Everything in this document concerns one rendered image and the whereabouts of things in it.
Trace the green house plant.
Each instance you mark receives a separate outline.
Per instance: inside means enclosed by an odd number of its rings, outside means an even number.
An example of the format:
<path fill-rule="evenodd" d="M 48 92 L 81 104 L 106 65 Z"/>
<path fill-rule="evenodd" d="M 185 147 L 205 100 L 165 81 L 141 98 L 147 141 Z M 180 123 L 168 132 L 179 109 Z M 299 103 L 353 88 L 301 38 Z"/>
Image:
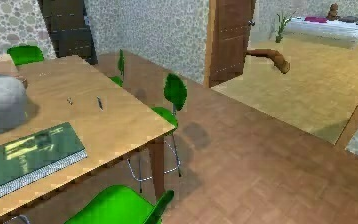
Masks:
<path fill-rule="evenodd" d="M 277 15 L 278 17 L 278 30 L 275 37 L 275 42 L 280 43 L 283 39 L 283 32 L 287 26 L 287 24 L 290 22 L 291 18 L 287 17 L 284 13 L 280 13 Z"/>

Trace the grey round vase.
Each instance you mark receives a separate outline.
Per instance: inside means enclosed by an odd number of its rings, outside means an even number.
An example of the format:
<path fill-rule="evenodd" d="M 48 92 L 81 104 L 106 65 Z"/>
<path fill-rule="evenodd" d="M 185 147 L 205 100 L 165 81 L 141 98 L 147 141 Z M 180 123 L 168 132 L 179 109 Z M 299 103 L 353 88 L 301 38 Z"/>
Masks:
<path fill-rule="evenodd" d="M 16 77 L 0 74 L 0 134 L 14 129 L 26 120 L 27 94 Z"/>

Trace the brown teddy bear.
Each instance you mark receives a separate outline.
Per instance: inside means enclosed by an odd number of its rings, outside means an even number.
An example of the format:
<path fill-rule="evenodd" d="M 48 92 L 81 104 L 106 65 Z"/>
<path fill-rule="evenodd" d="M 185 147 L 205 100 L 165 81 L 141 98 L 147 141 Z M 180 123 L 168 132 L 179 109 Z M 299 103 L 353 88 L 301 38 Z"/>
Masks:
<path fill-rule="evenodd" d="M 338 15 L 338 4 L 333 3 L 330 5 L 330 9 L 326 16 L 326 19 L 329 21 L 334 21 L 334 20 L 338 20 L 339 18 L 340 18 L 340 16 Z"/>

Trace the brown curved wooden object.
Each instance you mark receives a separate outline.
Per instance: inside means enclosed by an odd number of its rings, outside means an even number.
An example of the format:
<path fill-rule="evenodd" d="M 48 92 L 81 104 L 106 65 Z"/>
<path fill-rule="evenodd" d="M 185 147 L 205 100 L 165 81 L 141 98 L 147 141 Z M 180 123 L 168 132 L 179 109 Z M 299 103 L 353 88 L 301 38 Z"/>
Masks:
<path fill-rule="evenodd" d="M 286 74 L 290 70 L 290 63 L 285 57 L 277 50 L 273 49 L 250 49 L 247 51 L 247 55 L 255 57 L 264 57 L 270 59 L 274 66 L 282 73 Z"/>

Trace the light wooden table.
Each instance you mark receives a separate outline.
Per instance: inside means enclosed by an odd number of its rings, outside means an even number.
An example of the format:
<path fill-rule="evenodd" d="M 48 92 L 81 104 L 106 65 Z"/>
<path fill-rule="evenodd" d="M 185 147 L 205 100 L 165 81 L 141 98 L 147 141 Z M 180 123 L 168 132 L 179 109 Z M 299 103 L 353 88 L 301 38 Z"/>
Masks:
<path fill-rule="evenodd" d="M 27 96 L 38 111 L 29 113 L 25 124 L 0 134 L 0 145 L 68 122 L 87 157 L 0 198 L 0 224 L 144 146 L 150 152 L 155 196 L 165 192 L 163 140 L 174 129 L 169 122 L 78 56 L 23 65 L 19 72 L 29 82 Z"/>

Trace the green book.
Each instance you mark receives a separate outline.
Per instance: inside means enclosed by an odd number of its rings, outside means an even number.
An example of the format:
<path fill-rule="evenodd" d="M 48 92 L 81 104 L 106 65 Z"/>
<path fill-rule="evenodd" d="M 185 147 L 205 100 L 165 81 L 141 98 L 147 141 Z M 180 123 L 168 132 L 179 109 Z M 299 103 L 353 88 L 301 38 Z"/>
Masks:
<path fill-rule="evenodd" d="M 87 157 L 70 123 L 0 145 L 0 198 Z"/>

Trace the green chair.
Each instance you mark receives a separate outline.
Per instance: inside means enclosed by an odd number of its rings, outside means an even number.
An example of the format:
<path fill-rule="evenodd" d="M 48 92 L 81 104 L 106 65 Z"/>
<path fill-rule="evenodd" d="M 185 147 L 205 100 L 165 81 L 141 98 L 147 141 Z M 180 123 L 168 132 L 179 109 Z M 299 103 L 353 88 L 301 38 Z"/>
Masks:
<path fill-rule="evenodd" d="M 44 60 L 43 52 L 37 46 L 21 45 L 7 50 L 16 66 L 25 65 Z"/>
<path fill-rule="evenodd" d="M 162 215 L 174 195 L 173 190 L 167 190 L 152 204 L 130 187 L 113 185 L 64 224 L 162 224 Z"/>
<path fill-rule="evenodd" d="M 119 50 L 119 59 L 117 62 L 117 67 L 118 70 L 120 72 L 120 74 L 118 76 L 113 76 L 111 77 L 111 80 L 119 85 L 120 87 L 123 86 L 123 82 L 124 82 L 124 67 L 125 67 L 125 58 L 124 58 L 124 52 L 122 49 Z"/>
<path fill-rule="evenodd" d="M 177 112 L 183 109 L 187 100 L 187 86 L 178 75 L 169 73 L 165 78 L 163 96 L 168 102 L 171 103 L 172 108 L 167 109 L 165 107 L 156 106 L 152 107 L 152 110 L 174 126 L 174 129 L 167 133 L 167 135 L 171 137 L 172 143 L 165 141 L 165 144 L 173 152 L 176 165 L 173 168 L 166 170 L 165 174 L 177 171 L 178 176 L 181 177 L 181 160 L 179 158 L 174 132 L 179 126 Z"/>

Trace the brown wooden room door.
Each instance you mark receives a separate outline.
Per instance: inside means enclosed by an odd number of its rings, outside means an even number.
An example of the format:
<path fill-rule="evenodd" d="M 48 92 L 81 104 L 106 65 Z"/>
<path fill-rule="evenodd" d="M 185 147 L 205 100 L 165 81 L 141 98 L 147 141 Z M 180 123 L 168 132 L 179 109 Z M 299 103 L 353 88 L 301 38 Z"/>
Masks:
<path fill-rule="evenodd" d="M 243 74 L 256 0 L 216 0 L 209 86 Z"/>

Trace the pink cloth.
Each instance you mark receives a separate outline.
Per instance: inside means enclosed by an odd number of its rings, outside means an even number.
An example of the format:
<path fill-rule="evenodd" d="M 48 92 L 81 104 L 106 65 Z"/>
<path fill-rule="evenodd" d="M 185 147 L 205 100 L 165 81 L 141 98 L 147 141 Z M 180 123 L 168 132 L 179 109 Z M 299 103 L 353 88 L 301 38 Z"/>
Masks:
<path fill-rule="evenodd" d="M 327 23 L 328 19 L 326 17 L 307 16 L 305 17 L 304 21 L 315 22 L 315 23 Z"/>

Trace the dark wooden cupboard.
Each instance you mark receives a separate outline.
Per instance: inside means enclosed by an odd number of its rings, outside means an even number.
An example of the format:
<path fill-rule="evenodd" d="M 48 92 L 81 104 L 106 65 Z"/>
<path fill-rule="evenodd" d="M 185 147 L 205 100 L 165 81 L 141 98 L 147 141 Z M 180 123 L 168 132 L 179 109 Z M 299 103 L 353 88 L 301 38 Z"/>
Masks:
<path fill-rule="evenodd" d="M 84 0 L 37 0 L 57 58 L 98 63 Z"/>

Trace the white bed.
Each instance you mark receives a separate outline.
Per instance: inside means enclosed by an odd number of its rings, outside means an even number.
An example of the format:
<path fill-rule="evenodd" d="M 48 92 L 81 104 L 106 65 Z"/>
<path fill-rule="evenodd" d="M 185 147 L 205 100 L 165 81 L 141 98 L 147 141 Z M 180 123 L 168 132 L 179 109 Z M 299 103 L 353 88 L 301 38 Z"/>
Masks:
<path fill-rule="evenodd" d="M 358 44 L 358 24 L 338 20 L 319 23 L 306 21 L 305 17 L 296 17 L 286 25 L 284 33 L 306 41 Z"/>

